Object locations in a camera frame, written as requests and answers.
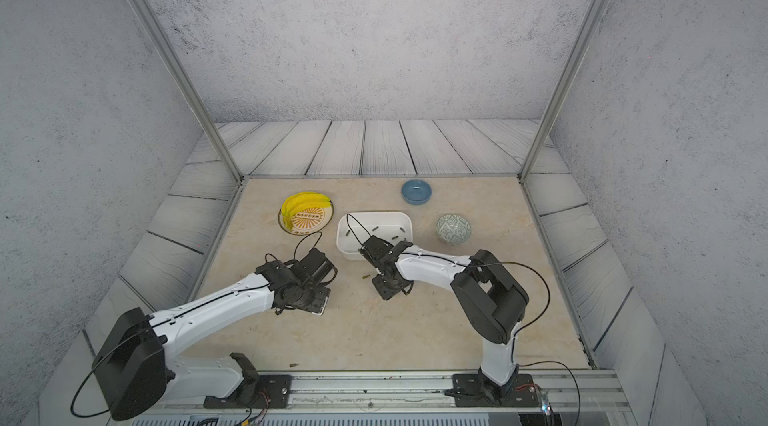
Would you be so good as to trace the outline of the yellow bananas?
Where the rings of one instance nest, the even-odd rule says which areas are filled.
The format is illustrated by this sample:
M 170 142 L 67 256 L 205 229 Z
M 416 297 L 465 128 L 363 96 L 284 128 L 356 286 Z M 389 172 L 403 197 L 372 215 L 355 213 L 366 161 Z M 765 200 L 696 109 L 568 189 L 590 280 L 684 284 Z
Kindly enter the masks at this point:
M 293 235 L 320 231 L 333 216 L 330 198 L 314 191 L 304 191 L 288 197 L 279 211 L 279 224 Z

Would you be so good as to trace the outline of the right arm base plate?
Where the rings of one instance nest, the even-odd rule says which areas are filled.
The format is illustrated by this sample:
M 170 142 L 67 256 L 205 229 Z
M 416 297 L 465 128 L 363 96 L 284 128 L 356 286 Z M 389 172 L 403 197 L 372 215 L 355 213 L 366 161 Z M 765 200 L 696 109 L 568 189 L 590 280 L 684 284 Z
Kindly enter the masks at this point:
M 454 374 L 452 388 L 445 391 L 456 407 L 538 408 L 541 405 L 537 387 L 531 375 L 517 373 L 502 386 L 481 372 Z

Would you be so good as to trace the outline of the blue bowl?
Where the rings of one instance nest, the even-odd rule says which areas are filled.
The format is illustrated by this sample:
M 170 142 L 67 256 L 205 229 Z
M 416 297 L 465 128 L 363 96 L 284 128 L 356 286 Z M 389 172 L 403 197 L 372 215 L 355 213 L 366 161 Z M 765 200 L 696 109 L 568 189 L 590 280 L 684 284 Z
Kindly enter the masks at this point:
M 422 179 L 410 179 L 401 186 L 403 200 L 410 205 L 423 205 L 432 196 L 432 187 Z

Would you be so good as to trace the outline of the white storage box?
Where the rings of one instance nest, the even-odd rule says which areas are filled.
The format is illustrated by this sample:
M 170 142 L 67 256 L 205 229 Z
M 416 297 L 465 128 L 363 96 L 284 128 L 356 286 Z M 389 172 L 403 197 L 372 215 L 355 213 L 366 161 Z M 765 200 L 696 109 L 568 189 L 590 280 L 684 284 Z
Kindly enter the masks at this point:
M 372 231 L 376 226 L 379 226 L 379 229 Z M 402 226 L 405 231 L 399 230 L 398 226 Z M 348 213 L 339 220 L 336 246 L 348 260 L 363 260 L 359 249 L 370 236 L 377 236 L 391 244 L 397 244 L 400 241 L 412 242 L 414 238 L 412 221 L 407 214 L 399 211 Z M 393 241 L 391 240 L 393 236 L 399 236 L 399 238 Z

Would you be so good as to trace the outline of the patterned plate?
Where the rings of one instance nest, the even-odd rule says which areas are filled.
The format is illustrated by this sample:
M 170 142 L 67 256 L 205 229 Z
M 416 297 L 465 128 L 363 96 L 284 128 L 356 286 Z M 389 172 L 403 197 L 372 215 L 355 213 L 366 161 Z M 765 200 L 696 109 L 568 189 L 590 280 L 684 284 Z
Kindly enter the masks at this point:
M 332 219 L 334 206 L 331 201 L 302 201 L 291 207 L 280 208 L 278 225 L 288 234 L 305 236 L 322 230 Z

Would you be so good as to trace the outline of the aluminium rail frame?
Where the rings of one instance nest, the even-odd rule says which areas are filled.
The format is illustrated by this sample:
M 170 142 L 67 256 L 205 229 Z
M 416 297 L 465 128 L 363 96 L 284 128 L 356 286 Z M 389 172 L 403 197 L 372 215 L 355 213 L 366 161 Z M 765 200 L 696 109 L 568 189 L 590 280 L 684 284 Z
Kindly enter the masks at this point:
M 133 425 L 646 425 L 610 369 L 555 364 L 530 368 L 538 408 L 455 406 L 445 395 L 455 371 L 293 371 L 287 409 L 205 409 L 203 399 L 169 400 Z

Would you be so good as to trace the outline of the green patterned bowl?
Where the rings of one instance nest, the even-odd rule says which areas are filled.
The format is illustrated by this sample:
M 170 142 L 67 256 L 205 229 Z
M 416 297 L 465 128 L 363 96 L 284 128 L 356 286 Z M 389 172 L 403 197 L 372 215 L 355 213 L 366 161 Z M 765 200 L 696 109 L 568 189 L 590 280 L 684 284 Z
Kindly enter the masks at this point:
M 436 222 L 436 234 L 441 242 L 457 246 L 471 238 L 472 226 L 465 217 L 459 214 L 445 214 L 440 216 Z

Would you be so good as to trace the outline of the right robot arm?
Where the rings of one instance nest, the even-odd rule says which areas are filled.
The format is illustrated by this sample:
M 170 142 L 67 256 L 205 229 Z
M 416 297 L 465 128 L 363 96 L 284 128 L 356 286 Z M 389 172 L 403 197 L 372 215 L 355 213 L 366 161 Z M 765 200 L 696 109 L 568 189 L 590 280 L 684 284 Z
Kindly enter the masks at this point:
M 483 339 L 480 378 L 501 391 L 511 387 L 519 370 L 515 335 L 522 328 L 529 296 L 495 256 L 486 250 L 471 256 L 439 254 L 377 236 L 363 242 L 359 253 L 377 270 L 373 284 L 384 300 L 409 293 L 416 282 L 453 292 Z

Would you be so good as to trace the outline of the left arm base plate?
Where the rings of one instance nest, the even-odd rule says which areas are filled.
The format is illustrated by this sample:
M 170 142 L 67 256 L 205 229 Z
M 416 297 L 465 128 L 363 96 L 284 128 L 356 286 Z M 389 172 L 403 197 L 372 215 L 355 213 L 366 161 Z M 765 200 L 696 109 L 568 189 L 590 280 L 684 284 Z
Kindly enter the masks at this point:
M 207 396 L 205 409 L 287 409 L 293 377 L 287 374 L 246 377 L 233 393 L 224 398 Z

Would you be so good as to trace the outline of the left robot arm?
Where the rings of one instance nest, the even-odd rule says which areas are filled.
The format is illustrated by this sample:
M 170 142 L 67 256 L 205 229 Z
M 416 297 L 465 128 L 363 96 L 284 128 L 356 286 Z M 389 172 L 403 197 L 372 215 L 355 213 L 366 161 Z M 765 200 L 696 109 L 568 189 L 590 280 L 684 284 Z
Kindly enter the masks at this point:
M 115 421 L 133 419 L 156 404 L 203 398 L 207 408 L 251 411 L 282 408 L 291 379 L 261 376 L 243 353 L 189 358 L 185 351 L 252 315 L 305 311 L 320 315 L 337 267 L 316 248 L 302 259 L 272 259 L 235 284 L 171 309 L 122 313 L 95 355 L 95 379 Z

